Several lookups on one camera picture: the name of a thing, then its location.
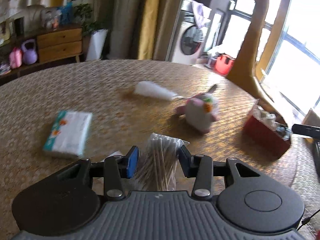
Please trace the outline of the pink toy backpack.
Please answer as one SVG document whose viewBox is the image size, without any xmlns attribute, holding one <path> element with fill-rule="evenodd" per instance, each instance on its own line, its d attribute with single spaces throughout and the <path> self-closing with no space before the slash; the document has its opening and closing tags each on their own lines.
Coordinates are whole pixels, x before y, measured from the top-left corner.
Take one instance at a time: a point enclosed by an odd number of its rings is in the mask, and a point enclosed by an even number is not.
<svg viewBox="0 0 320 240">
<path fill-rule="evenodd" d="M 22 51 L 20 48 L 15 47 L 11 51 L 9 55 L 9 61 L 11 69 L 19 68 L 22 65 Z"/>
</svg>

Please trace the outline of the white fluffy roll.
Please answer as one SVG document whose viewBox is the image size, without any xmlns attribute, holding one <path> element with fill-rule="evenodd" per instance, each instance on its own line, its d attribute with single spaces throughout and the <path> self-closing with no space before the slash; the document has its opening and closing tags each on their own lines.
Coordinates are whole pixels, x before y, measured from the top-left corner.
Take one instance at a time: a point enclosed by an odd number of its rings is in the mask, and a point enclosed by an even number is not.
<svg viewBox="0 0 320 240">
<path fill-rule="evenodd" d="M 167 101 L 172 101 L 178 97 L 178 94 L 175 92 L 170 91 L 151 81 L 140 81 L 136 84 L 133 93 L 148 98 L 156 98 Z"/>
</svg>

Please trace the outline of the yellow curtain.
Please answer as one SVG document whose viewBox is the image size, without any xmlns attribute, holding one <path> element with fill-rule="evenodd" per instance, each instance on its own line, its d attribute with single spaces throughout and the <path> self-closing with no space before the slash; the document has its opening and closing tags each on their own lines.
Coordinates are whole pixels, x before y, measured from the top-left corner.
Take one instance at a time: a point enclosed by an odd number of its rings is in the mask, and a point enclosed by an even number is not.
<svg viewBox="0 0 320 240">
<path fill-rule="evenodd" d="M 152 59 L 159 0 L 145 0 L 140 26 L 138 60 Z"/>
</svg>

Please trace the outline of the bag of cotton swabs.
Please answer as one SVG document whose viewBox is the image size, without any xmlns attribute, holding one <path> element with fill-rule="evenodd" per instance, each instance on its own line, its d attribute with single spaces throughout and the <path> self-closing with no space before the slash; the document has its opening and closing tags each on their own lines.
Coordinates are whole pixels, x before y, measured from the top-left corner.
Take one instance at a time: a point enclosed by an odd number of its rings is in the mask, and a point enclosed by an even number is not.
<svg viewBox="0 0 320 240">
<path fill-rule="evenodd" d="M 152 133 L 140 155 L 133 188 L 142 191 L 175 191 L 177 150 L 189 142 L 167 135 Z"/>
</svg>

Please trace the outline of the wooden drawer cabinet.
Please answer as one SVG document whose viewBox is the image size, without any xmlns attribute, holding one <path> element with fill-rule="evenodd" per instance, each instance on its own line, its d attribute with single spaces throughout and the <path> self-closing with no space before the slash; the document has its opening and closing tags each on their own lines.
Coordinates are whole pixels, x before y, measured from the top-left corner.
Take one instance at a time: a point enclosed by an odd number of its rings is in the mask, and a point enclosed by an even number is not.
<svg viewBox="0 0 320 240">
<path fill-rule="evenodd" d="M 41 28 L 19 37 L 12 36 L 1 45 L 1 48 L 21 46 L 24 41 L 30 39 L 35 40 L 37 61 L 30 65 L 23 63 L 20 67 L 2 74 L 1 79 L 8 76 L 20 77 L 21 72 L 24 70 L 33 71 L 38 66 L 72 57 L 75 58 L 76 62 L 79 62 L 79 56 L 83 54 L 82 27 L 75 23 L 63 25 L 52 30 Z"/>
</svg>

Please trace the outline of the woven lace tablecloth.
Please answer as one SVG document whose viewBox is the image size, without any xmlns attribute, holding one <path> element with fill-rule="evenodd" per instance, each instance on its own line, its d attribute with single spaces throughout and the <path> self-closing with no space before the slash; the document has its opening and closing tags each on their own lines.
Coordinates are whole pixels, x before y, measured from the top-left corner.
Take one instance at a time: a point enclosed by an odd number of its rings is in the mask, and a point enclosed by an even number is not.
<svg viewBox="0 0 320 240">
<path fill-rule="evenodd" d="M 135 96 L 136 83 L 150 80 L 185 96 L 213 84 L 219 121 L 201 135 L 174 117 L 178 101 Z M 278 160 L 242 133 L 254 105 L 248 93 L 213 72 L 160 61 L 106 60 L 67 64 L 20 77 L 1 86 L 1 239 L 18 227 L 11 213 L 14 197 L 26 187 L 69 164 L 44 155 L 43 145 L 60 110 L 93 113 L 86 156 L 100 161 L 133 145 L 143 148 L 152 133 L 189 142 L 191 153 L 224 161 L 237 157 L 292 187 L 305 203 L 309 224 L 300 233 L 314 239 L 319 230 L 319 181 L 311 144 L 294 135 L 291 148 Z"/>
</svg>

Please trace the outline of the white tall planter pot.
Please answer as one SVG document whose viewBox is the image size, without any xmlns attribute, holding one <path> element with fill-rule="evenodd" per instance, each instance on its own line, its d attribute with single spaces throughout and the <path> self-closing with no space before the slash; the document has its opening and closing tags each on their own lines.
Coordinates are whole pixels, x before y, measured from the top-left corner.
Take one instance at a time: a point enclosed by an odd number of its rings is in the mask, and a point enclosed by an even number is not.
<svg viewBox="0 0 320 240">
<path fill-rule="evenodd" d="M 107 32 L 107 29 L 100 29 L 95 31 L 91 35 L 86 55 L 86 61 L 95 61 L 101 59 Z"/>
</svg>

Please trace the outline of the red storage box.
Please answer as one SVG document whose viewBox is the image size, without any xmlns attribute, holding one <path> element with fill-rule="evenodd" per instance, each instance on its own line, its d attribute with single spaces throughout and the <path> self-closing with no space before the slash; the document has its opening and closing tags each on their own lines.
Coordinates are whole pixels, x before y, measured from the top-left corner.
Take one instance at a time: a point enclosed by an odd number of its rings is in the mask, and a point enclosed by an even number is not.
<svg viewBox="0 0 320 240">
<path fill-rule="evenodd" d="M 268 151 L 268 155 L 272 159 L 281 158 L 285 152 L 291 147 L 291 135 L 284 140 L 276 131 L 271 130 L 253 116 L 254 110 L 260 106 L 260 100 L 256 100 L 253 107 L 246 116 L 246 120 L 242 131 L 249 136 L 259 146 Z"/>
</svg>

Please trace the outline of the purple kettlebell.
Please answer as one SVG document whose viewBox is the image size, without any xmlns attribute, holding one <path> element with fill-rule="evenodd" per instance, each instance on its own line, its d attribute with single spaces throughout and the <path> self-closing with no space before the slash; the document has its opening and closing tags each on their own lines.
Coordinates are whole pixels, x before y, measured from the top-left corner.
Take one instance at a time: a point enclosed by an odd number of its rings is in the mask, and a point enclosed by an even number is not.
<svg viewBox="0 0 320 240">
<path fill-rule="evenodd" d="M 34 64 L 37 61 L 36 41 L 29 39 L 21 44 L 23 51 L 23 62 L 27 65 Z"/>
</svg>

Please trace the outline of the black cylinder speaker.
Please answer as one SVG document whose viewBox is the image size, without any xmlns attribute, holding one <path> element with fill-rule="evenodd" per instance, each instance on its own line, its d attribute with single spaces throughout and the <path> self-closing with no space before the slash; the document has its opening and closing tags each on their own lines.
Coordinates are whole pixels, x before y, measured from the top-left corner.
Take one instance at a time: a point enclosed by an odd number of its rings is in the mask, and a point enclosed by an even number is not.
<svg viewBox="0 0 320 240">
<path fill-rule="evenodd" d="M 17 37 L 20 37 L 24 34 L 24 17 L 14 20 L 14 29 Z"/>
</svg>

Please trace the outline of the tissue pack with duck print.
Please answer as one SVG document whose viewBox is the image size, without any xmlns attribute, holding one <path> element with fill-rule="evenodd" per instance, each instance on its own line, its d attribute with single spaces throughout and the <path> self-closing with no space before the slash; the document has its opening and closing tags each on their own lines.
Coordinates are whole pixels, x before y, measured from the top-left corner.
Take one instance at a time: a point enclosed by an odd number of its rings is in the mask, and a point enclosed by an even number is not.
<svg viewBox="0 0 320 240">
<path fill-rule="evenodd" d="M 46 154 L 63 159 L 80 159 L 93 114 L 89 112 L 59 111 L 43 150 Z"/>
</svg>

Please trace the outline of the green leafy houseplant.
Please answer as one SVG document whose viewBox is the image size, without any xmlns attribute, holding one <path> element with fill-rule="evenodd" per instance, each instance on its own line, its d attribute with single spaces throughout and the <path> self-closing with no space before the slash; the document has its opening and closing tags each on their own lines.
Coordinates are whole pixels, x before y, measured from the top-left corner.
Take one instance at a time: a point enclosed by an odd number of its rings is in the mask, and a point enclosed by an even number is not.
<svg viewBox="0 0 320 240">
<path fill-rule="evenodd" d="M 81 25 L 82 34 L 89 36 L 102 29 L 110 28 L 110 20 L 104 17 L 103 0 L 70 0 L 74 22 Z"/>
</svg>

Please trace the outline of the red basket on floor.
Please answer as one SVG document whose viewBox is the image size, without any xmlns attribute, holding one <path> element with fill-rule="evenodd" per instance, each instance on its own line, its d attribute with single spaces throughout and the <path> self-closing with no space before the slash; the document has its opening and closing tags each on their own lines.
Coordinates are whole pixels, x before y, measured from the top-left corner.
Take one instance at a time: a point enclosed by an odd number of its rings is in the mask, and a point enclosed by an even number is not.
<svg viewBox="0 0 320 240">
<path fill-rule="evenodd" d="M 217 74 L 226 76 L 232 69 L 235 59 L 227 54 L 220 54 L 216 59 L 214 71 Z"/>
</svg>

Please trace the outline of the white bunny plush toy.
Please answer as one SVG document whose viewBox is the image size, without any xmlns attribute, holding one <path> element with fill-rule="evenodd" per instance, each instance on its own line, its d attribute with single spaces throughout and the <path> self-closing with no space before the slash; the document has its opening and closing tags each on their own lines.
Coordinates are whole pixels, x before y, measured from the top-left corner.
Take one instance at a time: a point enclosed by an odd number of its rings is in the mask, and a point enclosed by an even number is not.
<svg viewBox="0 0 320 240">
<path fill-rule="evenodd" d="M 207 92 L 188 98 L 184 105 L 175 109 L 175 114 L 183 115 L 187 124 L 201 134 L 209 133 L 212 123 L 218 120 L 219 101 L 213 97 L 216 89 L 217 84 L 214 84 Z"/>
</svg>

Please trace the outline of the white washing machine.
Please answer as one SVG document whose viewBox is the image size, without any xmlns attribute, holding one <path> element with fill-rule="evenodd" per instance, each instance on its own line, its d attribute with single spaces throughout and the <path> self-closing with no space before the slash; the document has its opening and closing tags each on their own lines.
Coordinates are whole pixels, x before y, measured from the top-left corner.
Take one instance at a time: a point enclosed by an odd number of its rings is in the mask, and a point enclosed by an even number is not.
<svg viewBox="0 0 320 240">
<path fill-rule="evenodd" d="M 210 27 L 211 9 L 204 5 L 200 6 L 203 12 L 203 25 L 198 27 L 193 4 L 194 0 L 183 0 L 176 33 L 170 51 L 169 61 L 174 63 L 193 65 L 200 56 L 201 49 Z"/>
</svg>

